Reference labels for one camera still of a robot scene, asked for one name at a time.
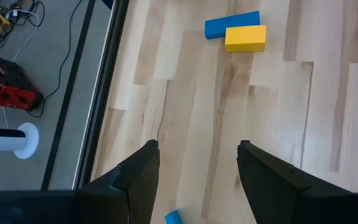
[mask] white cylinder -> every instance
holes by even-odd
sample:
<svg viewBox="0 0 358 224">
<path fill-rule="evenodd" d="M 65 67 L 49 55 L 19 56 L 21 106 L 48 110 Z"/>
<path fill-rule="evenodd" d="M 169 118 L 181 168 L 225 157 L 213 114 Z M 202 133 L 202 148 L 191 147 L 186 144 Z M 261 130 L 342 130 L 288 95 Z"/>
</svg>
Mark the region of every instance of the white cylinder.
<svg viewBox="0 0 358 224">
<path fill-rule="evenodd" d="M 37 127 L 24 123 L 13 129 L 0 129 L 0 152 L 12 151 L 20 159 L 32 156 L 38 148 L 39 132 Z"/>
</svg>

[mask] blue foam block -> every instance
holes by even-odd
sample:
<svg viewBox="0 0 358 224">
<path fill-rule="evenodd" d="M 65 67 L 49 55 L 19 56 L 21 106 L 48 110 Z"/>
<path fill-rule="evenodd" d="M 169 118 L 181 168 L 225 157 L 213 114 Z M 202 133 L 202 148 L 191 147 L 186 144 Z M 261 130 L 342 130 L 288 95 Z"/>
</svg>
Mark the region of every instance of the blue foam block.
<svg viewBox="0 0 358 224">
<path fill-rule="evenodd" d="M 259 11 L 211 19 L 205 21 L 205 37 L 207 39 L 224 37 L 228 27 L 256 25 L 260 25 Z"/>
<path fill-rule="evenodd" d="M 167 224 L 183 224 L 181 221 L 178 210 L 174 210 L 165 216 L 165 222 Z"/>
</svg>

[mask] toy block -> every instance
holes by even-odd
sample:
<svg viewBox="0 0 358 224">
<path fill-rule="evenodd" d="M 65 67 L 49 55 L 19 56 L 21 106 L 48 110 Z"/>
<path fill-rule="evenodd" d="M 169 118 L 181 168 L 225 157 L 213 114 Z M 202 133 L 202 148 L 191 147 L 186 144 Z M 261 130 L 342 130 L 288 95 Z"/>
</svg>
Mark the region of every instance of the toy block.
<svg viewBox="0 0 358 224">
<path fill-rule="evenodd" d="M 205 21 L 205 37 L 207 39 L 224 37 L 226 28 L 260 25 L 259 11 L 238 14 Z"/>
<path fill-rule="evenodd" d="M 230 27 L 224 45 L 227 52 L 260 52 L 265 50 L 266 25 Z"/>
</svg>

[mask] wooden floor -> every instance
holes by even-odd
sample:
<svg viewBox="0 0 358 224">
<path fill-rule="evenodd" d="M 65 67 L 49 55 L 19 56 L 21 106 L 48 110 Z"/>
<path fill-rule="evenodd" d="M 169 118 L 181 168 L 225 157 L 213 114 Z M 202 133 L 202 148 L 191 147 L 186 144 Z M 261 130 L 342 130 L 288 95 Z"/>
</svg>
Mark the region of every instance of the wooden floor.
<svg viewBox="0 0 358 224">
<path fill-rule="evenodd" d="M 227 54 L 207 19 L 260 10 L 263 53 Z M 358 0 L 131 0 L 94 176 L 158 139 L 152 223 L 254 223 L 242 139 L 358 191 Z"/>
</svg>

